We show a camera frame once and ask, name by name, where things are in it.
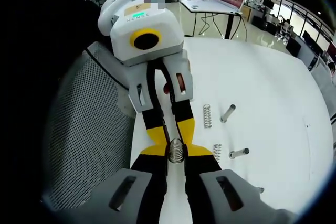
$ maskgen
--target metal spring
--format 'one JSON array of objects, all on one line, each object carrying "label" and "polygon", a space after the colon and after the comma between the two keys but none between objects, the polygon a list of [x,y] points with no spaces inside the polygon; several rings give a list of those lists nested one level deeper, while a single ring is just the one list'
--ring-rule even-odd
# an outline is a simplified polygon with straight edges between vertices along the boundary
[{"label": "metal spring", "polygon": [[183,144],[179,138],[174,138],[169,145],[169,161],[177,164],[184,160]]},{"label": "metal spring", "polygon": [[222,153],[222,145],[221,144],[214,144],[213,155],[217,161],[220,160],[220,154]]},{"label": "metal spring", "polygon": [[211,110],[209,104],[203,106],[203,117],[204,117],[204,127],[206,129],[211,128],[212,122],[211,122]]}]

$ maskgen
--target perforated metal mesh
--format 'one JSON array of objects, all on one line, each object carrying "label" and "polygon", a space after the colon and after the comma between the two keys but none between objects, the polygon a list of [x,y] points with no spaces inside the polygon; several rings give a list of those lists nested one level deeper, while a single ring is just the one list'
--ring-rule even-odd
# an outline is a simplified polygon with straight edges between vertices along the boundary
[{"label": "perforated metal mesh", "polygon": [[48,198],[55,210],[80,206],[94,187],[130,165],[134,119],[119,110],[115,82],[82,57],[84,64],[60,93],[47,129]]}]

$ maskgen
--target table surface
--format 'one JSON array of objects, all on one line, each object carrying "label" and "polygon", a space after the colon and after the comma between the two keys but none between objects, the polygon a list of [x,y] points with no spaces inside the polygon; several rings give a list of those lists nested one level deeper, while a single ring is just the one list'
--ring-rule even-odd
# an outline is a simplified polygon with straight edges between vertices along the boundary
[{"label": "table surface", "polygon": [[[261,199],[273,208],[300,212],[318,193],[333,160],[328,110],[307,67],[283,52],[240,41],[185,38],[193,75],[191,107],[196,121],[193,143],[210,150],[222,144],[219,164],[252,185],[264,187]],[[179,137],[162,91],[156,88],[171,139]],[[211,105],[212,128],[203,124],[203,105]],[[236,110],[223,124],[220,116],[231,104]],[[131,165],[153,145],[142,115],[135,119]],[[230,159],[230,151],[249,148]],[[192,223],[184,190],[182,164],[169,162],[168,189],[160,223]]]},{"label": "table surface", "polygon": [[180,3],[191,13],[241,14],[241,12],[215,0],[180,0]]}]

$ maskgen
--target metal cylinder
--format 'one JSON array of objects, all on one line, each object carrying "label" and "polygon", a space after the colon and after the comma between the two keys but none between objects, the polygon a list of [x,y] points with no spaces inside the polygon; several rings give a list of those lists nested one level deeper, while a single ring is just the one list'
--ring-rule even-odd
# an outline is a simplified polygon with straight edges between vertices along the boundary
[{"label": "metal cylinder", "polygon": [[239,157],[239,156],[243,156],[243,155],[247,155],[250,153],[250,150],[249,148],[244,148],[244,149],[241,149],[241,150],[238,150],[236,152],[230,152],[229,153],[229,158],[235,158],[235,157]]},{"label": "metal cylinder", "polygon": [[234,104],[231,104],[230,108],[228,108],[225,114],[220,117],[221,122],[226,123],[227,119],[232,114],[232,112],[234,112],[235,109],[236,109],[236,106]]},{"label": "metal cylinder", "polygon": [[265,191],[265,189],[263,187],[257,187],[257,189],[261,194]]}]

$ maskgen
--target green indicator light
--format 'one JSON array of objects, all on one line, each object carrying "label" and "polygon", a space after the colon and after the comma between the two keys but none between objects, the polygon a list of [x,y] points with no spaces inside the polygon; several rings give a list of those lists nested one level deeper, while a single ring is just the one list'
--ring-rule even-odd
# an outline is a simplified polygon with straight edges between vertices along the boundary
[{"label": "green indicator light", "polygon": [[134,15],[133,15],[133,18],[139,17],[139,16],[144,15],[144,14],[145,14],[145,13],[137,13],[137,14],[134,14]]}]

